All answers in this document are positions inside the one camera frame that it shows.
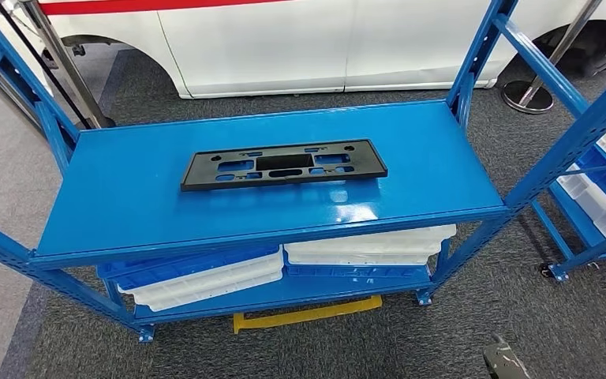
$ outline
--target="perforated upright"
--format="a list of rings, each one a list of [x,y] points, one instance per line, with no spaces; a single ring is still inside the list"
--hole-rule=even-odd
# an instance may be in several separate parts
[[[606,132],[606,92],[588,105],[510,22],[515,4],[491,2],[446,99],[81,132],[0,33],[0,75],[36,109],[64,175],[38,248],[27,250],[0,233],[0,263],[139,332],[141,341],[152,340],[157,323],[341,298],[414,291],[420,304],[429,304],[438,287]],[[473,85],[501,35],[576,118],[505,198],[465,136]],[[179,190],[194,152],[362,138],[389,167],[386,178]],[[140,178],[138,186],[124,186],[134,178]],[[460,182],[466,191],[455,190]],[[87,194],[87,188],[101,190]],[[469,221],[481,225],[456,251],[438,255],[433,274],[422,266],[399,278],[285,275],[159,312],[127,310],[113,282],[106,282],[102,295],[60,270]]]

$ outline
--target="stanchion base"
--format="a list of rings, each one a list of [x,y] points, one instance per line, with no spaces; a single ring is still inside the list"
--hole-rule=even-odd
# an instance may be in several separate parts
[[[512,109],[517,111],[528,113],[528,114],[543,114],[546,111],[552,109],[554,105],[554,99],[544,88],[540,88],[533,99],[526,105],[519,104],[519,100],[522,99],[526,89],[530,87],[528,81],[511,81],[501,88],[500,95],[503,98],[505,104],[509,105]]]

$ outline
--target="black cable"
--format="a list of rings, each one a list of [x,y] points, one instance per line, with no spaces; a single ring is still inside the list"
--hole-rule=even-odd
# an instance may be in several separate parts
[[[13,18],[10,16],[10,13],[8,13],[8,11],[3,7],[3,4],[1,4],[1,0],[0,0],[0,14],[6,18],[6,21],[8,21],[8,24],[10,25],[10,27],[13,28],[13,30],[15,31],[15,33],[17,33],[17,35],[20,37],[22,42],[24,42],[24,45],[29,49],[29,51],[31,51],[34,58],[40,65],[40,67],[43,68],[43,71],[45,72],[47,77],[50,78],[50,81],[52,82],[52,84],[54,84],[54,86],[57,88],[57,90],[59,90],[59,93],[62,94],[62,97],[64,98],[64,100],[70,105],[71,110],[73,110],[73,113],[75,113],[75,115],[80,119],[80,122],[82,122],[82,125],[84,125],[84,127],[87,129],[94,129],[94,127],[82,115],[80,110],[77,109],[75,103],[71,100],[68,92],[66,92],[66,90],[62,87],[62,84],[59,83],[59,80],[57,80],[57,77],[54,76],[54,74],[52,73],[52,70],[50,70],[50,67],[47,67],[47,65],[45,64],[45,61],[40,57],[40,55],[38,55],[38,52],[31,45],[31,42],[29,42],[29,40],[24,35],[24,33],[22,32],[20,27],[17,26],[17,24],[15,24],[15,21],[13,21]]]

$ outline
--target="white car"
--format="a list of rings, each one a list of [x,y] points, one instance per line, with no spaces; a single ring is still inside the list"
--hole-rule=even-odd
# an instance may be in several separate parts
[[[556,44],[586,0],[523,0],[512,20]],[[489,0],[41,0],[68,45],[121,42],[168,73],[181,98],[449,88]],[[585,36],[606,66],[606,0]],[[502,39],[478,87],[514,57]]]

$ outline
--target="red stripe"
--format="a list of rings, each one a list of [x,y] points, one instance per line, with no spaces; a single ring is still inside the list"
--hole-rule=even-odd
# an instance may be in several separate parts
[[[85,2],[46,2],[40,4],[43,13],[91,14],[142,12],[146,10],[206,8],[209,6],[239,6],[260,2],[283,2],[287,0],[98,0]]]

